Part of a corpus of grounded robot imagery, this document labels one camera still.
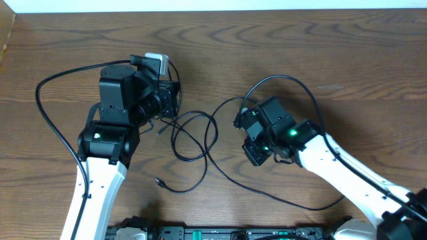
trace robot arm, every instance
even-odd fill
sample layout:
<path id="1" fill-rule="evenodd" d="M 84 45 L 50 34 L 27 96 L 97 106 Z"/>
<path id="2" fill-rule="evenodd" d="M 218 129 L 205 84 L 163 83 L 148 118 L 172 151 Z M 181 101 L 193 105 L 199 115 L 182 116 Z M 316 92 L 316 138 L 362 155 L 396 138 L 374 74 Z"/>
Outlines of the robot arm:
<path id="1" fill-rule="evenodd" d="M 351 164 L 353 168 L 375 181 L 379 186 L 397 196 L 403 202 L 409 201 L 406 195 L 410 191 L 407 188 L 396 185 L 379 176 L 345 152 L 329 135 L 327 138 L 331 146 L 340 153 L 342 159 Z M 303 151 L 299 151 L 298 154 L 300 163 L 304 168 L 319 175 L 345 195 L 368 217 L 375 228 L 383 222 L 382 214 L 384 212 L 394 213 L 401 207 L 337 161 L 326 147 L 321 135 L 317 135 L 308 141 L 306 148 Z"/>
<path id="2" fill-rule="evenodd" d="M 89 177 L 89 197 L 80 220 L 76 239 L 103 239 L 107 231 L 114 199 L 125 179 L 127 169 L 122 163 L 108 164 L 109 159 L 88 157 L 83 164 Z M 73 201 L 68 211 L 61 240 L 69 240 L 81 206 L 83 177 L 77 170 Z"/>
<path id="3" fill-rule="evenodd" d="M 84 172 L 77 170 L 61 239 L 104 239 L 115 196 L 139 144 L 139 127 L 155 116 L 173 119 L 177 115 L 180 83 L 159 80 L 167 73 L 168 57 L 155 53 L 132 55 L 130 64 L 137 69 L 110 65 L 101 70 L 101 103 L 91 108 L 79 135 L 77 155 Z M 99 120 L 94 121 L 97 111 Z M 89 180 L 87 196 L 82 174 Z M 86 203 L 79 213 L 83 198 Z"/>
<path id="4" fill-rule="evenodd" d="M 277 155 L 291 159 L 292 162 L 285 163 L 295 163 L 325 179 L 373 225 L 349 221 L 336 231 L 336 239 L 422 239 L 416 235 L 427 226 L 427 189 L 415 195 L 388 181 L 345 152 L 325 133 L 330 144 L 327 146 L 319 126 L 308 119 L 297 124 L 277 98 L 269 97 L 250 109 L 242 109 L 234 125 L 248 134 L 242 148 L 254 166 L 260 166 L 273 154 L 276 162 L 280 162 Z"/>

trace black cable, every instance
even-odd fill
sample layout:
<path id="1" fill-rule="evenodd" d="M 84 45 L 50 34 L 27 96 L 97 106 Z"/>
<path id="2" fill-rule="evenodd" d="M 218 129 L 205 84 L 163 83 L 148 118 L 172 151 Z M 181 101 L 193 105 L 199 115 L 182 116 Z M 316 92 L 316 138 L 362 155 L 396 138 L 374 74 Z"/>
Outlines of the black cable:
<path id="1" fill-rule="evenodd" d="M 50 118 L 47 116 L 41 101 L 40 101 L 40 90 L 41 87 L 46 84 L 47 82 L 60 77 L 60 76 L 64 76 L 66 74 L 70 74 L 70 73 L 75 73 L 78 71 L 84 71 L 84 70 L 88 70 L 88 69 L 94 69 L 97 67 L 105 67 L 108 65 L 114 65 L 114 64 L 119 64 L 119 63 L 130 63 L 130 60 L 121 60 L 121 61 L 112 61 L 109 63 L 101 63 L 101 64 L 96 64 L 96 65 L 90 65 L 90 66 L 86 66 L 86 67 L 78 67 L 75 69 L 71 69 L 71 70 L 67 70 L 67 71 L 63 71 L 62 73 L 58 73 L 55 75 L 52 75 L 44 80 L 42 80 L 36 87 L 35 89 L 35 102 L 37 104 L 37 107 L 39 108 L 40 114 L 41 116 L 44 118 L 44 120 L 46 121 L 46 123 L 50 126 L 50 128 L 52 128 L 53 132 L 58 136 L 59 140 L 62 141 L 62 143 L 65 145 L 65 147 L 68 149 L 68 151 L 71 153 L 71 155 L 73 156 L 75 162 L 77 163 L 77 166 L 79 166 L 79 169 L 81 171 L 81 174 L 83 176 L 83 182 L 84 182 L 84 194 L 82 196 L 82 202 L 81 202 L 81 206 L 80 206 L 80 210 L 79 210 L 79 214 L 77 215 L 77 219 L 73 228 L 73 233 L 71 234 L 71 239 L 75 239 L 75 235 L 77 233 L 77 230 L 79 228 L 79 224 L 80 224 L 80 219 L 81 216 L 83 215 L 83 210 L 85 209 L 85 204 L 87 201 L 87 196 L 89 193 L 89 179 L 87 178 L 87 173 L 85 172 L 85 169 L 83 168 L 83 165 L 81 164 L 81 161 L 79 159 L 79 157 L 77 156 L 77 154 L 75 153 L 73 147 L 68 143 L 68 141 L 64 138 L 64 136 L 62 135 L 62 133 L 58 130 L 58 128 L 56 128 L 56 126 L 53 124 L 52 120 L 50 120 Z"/>
<path id="2" fill-rule="evenodd" d="M 222 107 L 222 106 L 224 106 L 226 103 L 228 103 L 228 102 L 230 102 L 230 101 L 233 101 L 233 100 L 236 100 L 236 99 L 243 99 L 243 97 L 233 97 L 233 98 L 231 98 L 231 99 L 228 99 L 228 100 L 226 100 L 226 101 L 224 101 L 220 106 L 218 106 L 217 107 L 217 109 L 212 113 L 212 117 L 218 112 L 218 110 L 220 110 L 220 108 Z M 207 124 L 207 127 L 206 127 L 206 131 L 205 131 L 205 148 L 206 148 L 206 140 L 207 140 L 207 131 L 209 130 L 209 126 L 210 126 L 210 122 Z M 212 158 L 212 156 L 210 155 L 210 152 L 207 152 L 207 157 L 209 158 L 209 160 L 211 161 L 211 163 L 212 163 L 212 165 L 226 178 L 226 179 L 228 179 L 229 181 L 231 181 L 232 183 L 234 183 L 234 184 L 236 184 L 237 186 L 239 186 L 239 187 L 241 187 L 241 188 L 243 188 L 243 189 L 245 189 L 245 190 L 248 190 L 248 191 L 251 191 L 252 193 L 257 193 L 257 194 L 260 194 L 260 195 L 262 195 L 262 196 L 264 196 L 264 197 L 268 197 L 268 198 L 270 198 L 270 199 L 273 199 L 273 200 L 276 200 L 276 201 L 278 201 L 278 202 L 280 202 L 280 203 L 285 203 L 285 204 L 288 204 L 288 205 L 291 205 L 291 206 L 294 206 L 294 207 L 299 207 L 300 209 L 304 209 L 304 210 L 308 210 L 308 211 L 321 211 L 321 210 L 325 210 L 325 209 L 327 209 L 327 208 L 330 208 L 330 207 L 332 207 L 332 206 L 334 206 L 335 204 L 337 204 L 337 203 L 339 203 L 343 198 L 344 198 L 344 196 L 342 196 L 342 197 L 340 197 L 338 200 L 336 200 L 335 202 L 333 202 L 333 203 L 331 203 L 331 204 L 329 204 L 329 205 L 327 205 L 327 206 L 325 206 L 325 207 L 320 207 L 320 208 L 313 208 L 313 207 L 304 207 L 304 206 L 301 206 L 301 205 L 298 205 L 298 204 L 296 204 L 296 203 L 292 203 L 292 202 L 290 202 L 290 201 L 286 201 L 286 200 L 284 200 L 284 199 L 280 199 L 279 197 L 276 197 L 276 196 L 273 196 L 273 195 L 271 195 L 271 194 L 269 194 L 269 193 L 265 193 L 265 192 L 263 192 L 263 191 L 260 191 L 260 190 L 257 190 L 257 189 L 253 189 L 253 188 L 251 188 L 251 187 L 248 187 L 248 186 L 245 186 L 245 185 L 243 185 L 243 184 L 241 184 L 241 183 L 239 183 L 239 182 L 237 182 L 237 181 L 235 181 L 235 180 L 233 180 L 231 177 L 228 177 L 228 175 L 226 174 L 226 173 L 224 173 L 221 169 L 220 169 L 220 167 L 218 167 L 218 165 L 216 164 L 216 162 L 214 161 L 214 159 Z"/>
<path id="3" fill-rule="evenodd" d="M 350 164 L 348 164 L 347 162 L 345 162 L 340 154 L 338 152 L 335 151 L 335 149 L 330 145 L 326 132 L 325 132 L 325 127 L 324 127 L 324 122 L 323 122 L 323 117 L 322 117 L 322 112 L 320 111 L 320 108 L 318 106 L 318 103 L 315 99 L 315 97 L 313 96 L 312 92 L 298 79 L 294 78 L 294 77 L 290 77 L 287 75 L 271 75 L 269 77 L 266 77 L 264 79 L 262 79 L 261 81 L 259 81 L 257 84 L 255 84 L 249 91 L 248 94 L 246 94 L 242 104 L 240 105 L 240 110 L 238 111 L 238 115 L 236 116 L 236 124 L 238 127 L 240 127 L 240 117 L 241 117 L 241 112 L 242 109 L 244 108 L 245 102 L 246 100 L 249 98 L 249 96 L 251 95 L 251 93 L 257 88 L 259 87 L 262 83 L 273 79 L 273 78 L 282 78 L 282 79 L 287 79 L 287 80 L 291 80 L 296 82 L 298 85 L 300 85 L 305 91 L 306 93 L 310 96 L 310 99 L 312 100 L 312 103 L 314 105 L 314 108 L 316 109 L 316 113 L 318 114 L 319 117 L 319 125 L 320 125 L 320 131 L 322 134 L 322 137 L 324 139 L 324 142 L 326 144 L 326 146 L 328 147 L 329 151 L 334 155 L 334 157 L 345 167 L 347 167 L 348 170 L 350 170 L 352 173 L 354 173 L 356 176 L 358 176 L 359 178 L 361 178 L 362 180 L 364 180 L 365 182 L 367 182 L 367 184 L 371 185 L 373 188 L 375 188 L 375 190 L 381 192 L 382 194 L 384 194 L 386 197 L 391 198 L 391 200 L 397 202 L 399 205 L 401 205 L 403 208 L 405 208 L 405 210 L 409 211 L 411 214 L 419 217 L 421 220 L 425 221 L 427 223 L 427 217 L 423 216 L 421 213 L 417 212 L 415 209 L 413 209 L 413 206 L 408 206 L 407 204 L 405 204 L 405 202 L 403 202 L 401 199 L 397 198 L 396 196 L 394 196 L 391 192 L 383 189 L 381 186 L 375 184 L 375 182 L 373 182 L 373 180 L 367 178 L 366 176 L 364 176 L 363 174 L 361 174 L 359 171 L 357 171 L 356 169 L 354 169 Z"/>
<path id="4" fill-rule="evenodd" d="M 173 70 L 175 71 L 175 74 L 176 74 L 176 76 L 177 76 L 177 81 L 178 82 L 180 82 L 181 80 L 180 80 L 180 78 L 179 78 L 179 73 L 178 73 L 178 70 L 176 69 L 176 67 L 175 67 L 175 65 L 170 61 L 169 62 L 169 64 L 172 66 L 172 68 L 173 68 Z M 204 169 L 204 171 L 203 171 L 203 175 L 201 176 L 201 178 L 200 178 L 200 180 L 193 186 L 193 187 L 190 187 L 189 189 L 187 189 L 187 190 L 183 190 L 183 191 L 180 191 L 180 190 L 175 190 L 175 189 L 172 189 L 171 187 L 168 187 L 167 185 L 166 185 L 166 183 L 163 181 L 163 180 L 161 180 L 160 178 L 156 178 L 155 179 L 155 181 L 156 181 L 156 183 L 160 186 L 160 187 L 163 187 L 164 189 L 167 189 L 168 191 L 170 191 L 170 192 L 172 192 L 172 193 L 189 193 L 189 192 L 191 192 L 191 191 L 193 191 L 194 189 L 196 189 L 199 185 L 200 185 L 200 183 L 204 180 L 204 178 L 205 178 L 205 176 L 206 176 L 206 173 L 207 173 L 207 157 L 206 157 L 206 153 L 211 149 L 211 147 L 215 144 L 215 142 L 218 140 L 218 126 L 217 126 L 217 124 L 216 124 L 216 121 L 215 121 L 215 119 L 212 117 L 212 116 L 210 116 L 209 114 L 207 114 L 207 113 L 205 113 L 205 112 L 203 112 L 203 111 L 190 111 L 190 112 L 187 112 L 187 113 L 184 113 L 183 115 L 181 115 L 181 116 L 179 116 L 179 109 L 180 109 L 180 107 L 181 107 L 181 103 L 182 103 L 182 91 L 180 90 L 179 91 L 179 103 L 178 103 L 178 106 L 177 106 L 177 115 L 176 115 L 176 118 L 172 121 L 172 122 L 167 122 L 167 121 L 164 121 L 163 119 L 160 119 L 160 121 L 161 122 L 163 122 L 163 123 L 166 123 L 167 125 L 165 126 L 165 127 L 163 127 L 163 128 L 161 128 L 160 130 L 159 130 L 159 132 L 157 133 L 158 135 L 159 134 L 161 134 L 161 133 L 163 133 L 163 131 L 167 128 L 167 127 L 169 127 L 169 126 L 172 126 L 173 128 L 172 128 L 172 133 L 171 133 L 171 148 L 172 148 L 172 151 L 173 151 L 173 154 L 180 160 L 180 161 L 183 161 L 184 163 L 191 163 L 191 162 L 194 162 L 194 161 L 196 161 L 196 160 L 198 160 L 198 159 L 201 159 L 202 157 L 205 159 L 205 169 Z M 193 116 L 192 118 L 190 118 L 190 119 L 188 119 L 185 123 L 183 123 L 182 125 L 180 125 L 177 121 L 178 120 L 180 120 L 181 118 L 183 118 L 183 117 L 186 117 L 186 116 L 188 116 L 188 115 L 193 115 L 193 114 L 197 114 L 196 116 Z M 190 123 L 191 121 L 193 121 L 194 119 L 197 119 L 197 118 L 200 118 L 200 117 L 206 117 L 206 118 L 208 118 L 209 119 L 209 122 L 212 122 L 213 123 L 213 126 L 215 127 L 215 137 L 213 138 L 213 140 L 212 140 L 212 143 L 211 143 L 211 146 L 210 147 L 208 147 L 208 148 L 205 148 L 205 149 L 203 149 L 203 146 L 199 143 L 199 141 L 197 141 L 193 136 L 191 136 L 183 127 L 184 126 L 186 126 L 188 123 Z M 200 150 L 201 150 L 201 154 L 199 154 L 197 157 L 184 157 L 183 155 L 180 155 L 178 152 L 177 152 L 177 150 L 176 150 L 176 147 L 175 147 L 175 143 L 176 143 L 176 139 L 177 139 L 177 136 L 179 135 L 179 133 L 180 132 L 183 132 L 184 134 L 186 134 L 191 140 L 193 140 L 194 141 L 194 143 L 195 144 L 197 144 L 197 146 L 200 148 Z"/>
<path id="5" fill-rule="evenodd" d="M 148 133 L 148 132 L 150 132 L 151 130 L 153 130 L 153 128 L 154 128 L 154 122 L 153 122 L 152 120 L 149 120 L 149 121 L 148 121 L 148 123 L 149 123 L 149 125 L 150 125 L 150 128 L 149 128 L 149 129 L 144 130 L 142 133 L 140 133 L 140 135 L 143 135 L 144 133 Z"/>
<path id="6" fill-rule="evenodd" d="M 294 207 L 299 207 L 299 208 L 301 208 L 301 209 L 305 209 L 305 210 L 308 210 L 308 211 L 321 211 L 321 210 L 325 210 L 325 209 L 327 209 L 327 208 L 329 208 L 329 207 L 332 207 L 332 206 L 334 206 L 335 204 L 337 204 L 337 203 L 339 203 L 343 198 L 344 198 L 344 196 L 342 196 L 341 198 L 339 198 L 338 200 L 336 200 L 335 202 L 333 202 L 333 203 L 331 203 L 331 204 L 329 204 L 329 205 L 327 205 L 327 206 L 325 206 L 325 207 L 320 207 L 320 208 L 311 208 L 311 207 L 304 207 L 304 206 L 301 206 L 301 205 L 298 205 L 298 204 L 295 204 L 295 203 L 292 203 L 292 202 L 290 202 L 290 201 L 286 201 L 286 200 L 283 200 L 283 199 L 280 199 L 279 197 L 276 197 L 276 196 L 273 196 L 273 195 L 271 195 L 271 194 L 269 194 L 269 193 L 265 193 L 265 192 L 263 192 L 263 191 L 260 191 L 260 190 L 257 190 L 257 189 L 253 189 L 253 188 L 251 188 L 251 187 L 247 187 L 247 186 L 245 186 L 245 185 L 243 185 L 243 184 L 241 184 L 241 183 L 238 183 L 237 181 L 235 181 L 235 180 L 233 180 L 231 177 L 228 177 L 228 175 L 226 174 L 226 173 L 224 173 L 219 167 L 218 167 L 218 165 L 216 164 L 216 162 L 214 161 L 214 159 L 212 158 L 212 156 L 210 155 L 210 149 L 214 146 L 214 144 L 216 143 L 216 141 L 218 140 L 218 126 L 217 126 L 217 123 L 214 121 L 215 119 L 214 119 L 214 115 L 218 112 L 218 110 L 220 110 L 221 109 L 221 107 L 223 107 L 226 103 L 228 103 L 228 102 L 230 102 L 230 101 L 233 101 L 233 100 L 236 100 L 236 99 L 243 99 L 243 97 L 233 97 L 233 98 L 231 98 L 231 99 L 227 99 L 226 101 L 224 101 L 220 106 L 218 106 L 217 108 L 216 108 L 216 110 L 212 113 L 212 115 L 210 115 L 210 117 L 211 118 L 209 118 L 209 122 L 207 123 L 207 127 L 206 127 L 206 131 L 205 131 L 205 137 L 204 137 L 204 145 L 205 145 L 205 147 L 204 147 L 204 151 L 203 151 L 203 149 L 201 148 L 201 151 L 202 151 L 202 154 L 200 154 L 197 158 L 193 158 L 193 159 L 189 159 L 189 160 L 191 160 L 191 161 L 195 161 L 195 160 L 197 160 L 197 159 L 200 159 L 201 157 L 208 157 L 209 158 L 209 160 L 211 161 L 211 163 L 213 164 L 213 166 L 227 179 L 227 180 L 229 180 L 229 181 L 231 181 L 232 183 L 234 183 L 234 184 L 236 184 L 237 186 L 239 186 L 239 187 L 241 187 L 241 188 L 243 188 L 243 189 L 245 189 L 245 190 L 248 190 L 248 191 L 251 191 L 252 193 L 257 193 L 257 194 L 260 194 L 260 195 L 262 195 L 262 196 L 264 196 L 264 197 L 268 197 L 268 198 L 270 198 L 270 199 L 273 199 L 273 200 L 276 200 L 276 201 L 279 201 L 280 203 L 286 203 L 286 204 L 288 204 L 288 205 L 291 205 L 291 206 L 294 206 Z M 193 120 L 194 118 L 192 118 L 192 119 L 189 119 L 189 120 L 187 120 L 187 122 L 185 122 L 185 124 L 187 124 L 188 122 L 190 122 L 191 120 Z M 166 129 L 166 128 L 168 128 L 169 126 L 172 126 L 174 129 L 175 128 L 177 128 L 178 129 L 178 131 L 183 131 L 188 137 L 190 137 L 194 142 L 196 142 L 196 144 L 199 144 L 198 142 L 197 142 L 197 140 L 195 140 L 185 129 L 183 129 L 183 127 L 184 127 L 184 125 L 185 124 L 183 124 L 182 126 L 181 125 L 178 125 L 178 127 L 176 127 L 176 126 L 174 126 L 173 124 L 171 124 L 171 123 L 168 123 L 168 122 L 166 122 L 166 121 L 163 121 L 164 123 L 166 123 L 167 125 L 165 126 L 165 127 L 163 127 L 160 131 L 161 132 L 163 132 L 163 130 L 164 129 Z M 214 135 L 214 137 L 213 137 L 213 141 L 212 141 L 212 143 L 211 143 L 211 145 L 210 146 L 207 146 L 207 132 L 209 131 L 209 127 L 210 127 L 210 124 L 211 124 L 211 122 L 212 122 L 212 124 L 213 124 L 213 126 L 214 126 L 214 128 L 215 128 L 215 130 L 216 130 L 216 133 L 215 133 L 215 135 Z M 173 144 L 172 144 L 172 149 L 175 149 L 175 142 L 173 142 Z M 183 161 L 181 158 L 183 157 L 183 156 L 181 156 L 181 155 L 177 155 L 177 154 L 175 154 L 175 156 L 177 156 L 177 158 L 179 159 L 179 160 L 181 160 L 181 161 Z M 206 171 L 207 171 L 207 163 L 205 162 L 205 172 L 204 172 L 204 174 L 203 174 L 203 177 L 202 177 L 202 179 L 200 179 L 200 181 L 199 181 L 199 183 L 197 183 L 197 186 L 201 183 L 201 181 L 203 180 L 203 178 L 204 178 L 204 175 L 205 175 L 205 173 L 206 173 Z M 162 180 L 160 180 L 160 179 L 156 179 L 156 182 L 157 182 L 157 184 L 160 186 L 160 187 L 163 187 L 163 188 L 166 188 L 167 190 L 169 190 L 169 191 L 171 191 L 171 192 L 173 192 L 173 193 L 175 193 L 175 190 L 173 190 L 173 189 L 170 189 L 170 188 L 168 188 L 167 186 L 165 186 L 165 182 L 164 181 L 162 181 Z"/>
<path id="7" fill-rule="evenodd" d="M 274 239 L 308 240 L 308 238 L 297 236 L 297 235 L 271 235 L 267 237 L 260 237 L 255 240 L 274 240 Z"/>
<path id="8" fill-rule="evenodd" d="M 169 81 L 172 81 L 171 69 L 167 67 L 167 76 L 169 76 Z"/>
<path id="9" fill-rule="evenodd" d="M 275 163 L 292 164 L 292 162 L 286 161 L 286 160 L 283 160 L 283 159 L 280 160 L 280 161 L 278 161 L 278 154 L 277 153 L 274 153 L 273 160 L 274 160 Z"/>

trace white plastic housing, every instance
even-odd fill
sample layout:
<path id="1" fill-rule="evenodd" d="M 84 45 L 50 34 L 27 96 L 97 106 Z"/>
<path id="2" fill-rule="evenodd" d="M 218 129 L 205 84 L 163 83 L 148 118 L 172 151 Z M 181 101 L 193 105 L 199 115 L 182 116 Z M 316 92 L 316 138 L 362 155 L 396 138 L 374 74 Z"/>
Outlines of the white plastic housing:
<path id="1" fill-rule="evenodd" d="M 408 189 L 379 176 L 345 152 L 331 136 L 327 135 L 327 138 L 330 145 L 340 153 L 342 159 L 353 168 L 404 202 L 409 201 L 406 196 L 406 194 L 410 192 Z M 338 160 L 335 160 L 335 157 L 326 147 L 322 136 L 318 135 L 306 143 L 306 148 L 300 151 L 299 154 L 301 164 L 308 171 L 319 175 L 345 195 L 362 210 L 375 228 L 383 221 L 381 216 L 385 211 L 394 213 L 400 208 L 400 205 L 395 201 L 385 197 L 371 185 L 348 170 Z"/>
<path id="2" fill-rule="evenodd" d="M 105 238 L 114 199 L 125 179 L 127 169 L 120 162 L 117 162 L 117 165 L 109 165 L 108 159 L 94 157 L 88 157 L 86 162 L 82 163 L 88 173 L 89 195 L 91 197 L 86 201 L 75 240 L 101 240 Z M 69 208 L 61 240 L 70 240 L 71 238 L 83 193 L 83 177 L 77 168 L 73 201 Z"/>

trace cable end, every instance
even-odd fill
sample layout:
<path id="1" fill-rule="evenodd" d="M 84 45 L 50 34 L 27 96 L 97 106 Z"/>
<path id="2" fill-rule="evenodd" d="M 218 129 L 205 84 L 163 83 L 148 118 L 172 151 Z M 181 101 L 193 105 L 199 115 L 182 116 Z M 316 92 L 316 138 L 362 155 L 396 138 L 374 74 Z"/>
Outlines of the cable end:
<path id="1" fill-rule="evenodd" d="M 157 132 L 157 134 L 156 135 L 160 135 L 160 134 L 162 134 L 165 130 L 166 130 L 166 128 L 168 127 L 169 125 L 166 125 L 165 127 L 162 127 L 158 132 Z"/>
<path id="2" fill-rule="evenodd" d="M 233 121 L 232 125 L 236 129 L 240 129 L 240 114 L 236 114 L 236 117 L 234 118 L 234 121 Z"/>
<path id="3" fill-rule="evenodd" d="M 158 177 L 156 177 L 155 178 L 155 182 L 160 186 L 160 187 L 166 187 L 166 183 L 163 181 L 163 180 L 161 180 L 160 178 L 158 178 Z"/>

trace wood grain surface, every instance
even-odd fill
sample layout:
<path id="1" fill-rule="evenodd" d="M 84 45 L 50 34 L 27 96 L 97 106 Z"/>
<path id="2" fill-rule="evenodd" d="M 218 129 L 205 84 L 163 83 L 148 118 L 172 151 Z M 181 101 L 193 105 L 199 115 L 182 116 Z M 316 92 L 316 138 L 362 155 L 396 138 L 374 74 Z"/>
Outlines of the wood grain surface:
<path id="1" fill-rule="evenodd" d="M 4 0 L 0 0 L 0 63 L 6 50 L 7 40 L 9 39 L 14 20 L 15 13 Z"/>
<path id="2" fill-rule="evenodd" d="M 84 65 L 147 51 L 169 55 L 182 79 L 184 111 L 212 111 L 244 95 L 263 77 L 288 74 L 318 98 L 326 129 L 364 164 L 417 191 L 427 183 L 427 10 L 242 11 L 18 15 L 0 66 L 0 238 L 58 239 L 75 184 L 76 165 L 40 116 L 42 79 Z M 64 76 L 42 90 L 43 104 L 77 148 L 87 112 L 99 101 L 100 69 Z M 254 97 L 278 96 L 297 119 L 317 121 L 296 84 L 273 80 Z M 252 167 L 231 122 L 240 102 L 218 113 L 220 138 L 211 154 L 235 180 L 288 201 L 321 207 L 340 196 L 296 165 L 272 159 Z M 202 139 L 206 120 L 189 125 Z M 115 200 L 111 224 L 140 215 L 201 226 L 329 224 L 365 216 L 349 201 L 303 211 L 233 185 L 211 165 L 193 192 L 174 195 L 201 176 L 203 160 L 178 161 L 170 130 L 144 135 Z M 178 151 L 199 149 L 179 137 Z"/>

